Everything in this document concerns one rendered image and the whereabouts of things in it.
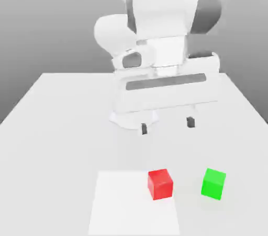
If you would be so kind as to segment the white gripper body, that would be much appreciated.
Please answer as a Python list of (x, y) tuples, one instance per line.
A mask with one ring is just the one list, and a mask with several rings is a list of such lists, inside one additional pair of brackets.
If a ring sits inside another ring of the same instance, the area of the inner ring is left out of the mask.
[(174, 76), (158, 76), (151, 69), (116, 78), (113, 110), (118, 114), (216, 102), (220, 59), (215, 53), (186, 59)]

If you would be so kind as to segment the small red cube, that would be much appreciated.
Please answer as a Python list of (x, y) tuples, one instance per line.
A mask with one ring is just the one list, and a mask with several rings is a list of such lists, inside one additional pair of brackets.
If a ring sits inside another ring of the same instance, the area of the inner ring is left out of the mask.
[(173, 180), (167, 169), (148, 172), (148, 189), (153, 200), (170, 198), (173, 195)]

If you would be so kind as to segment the small green cube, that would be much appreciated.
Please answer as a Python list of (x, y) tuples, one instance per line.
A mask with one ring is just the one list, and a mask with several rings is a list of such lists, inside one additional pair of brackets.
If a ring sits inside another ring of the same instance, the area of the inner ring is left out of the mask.
[(226, 173), (208, 168), (203, 178), (201, 194), (216, 200), (221, 200)]

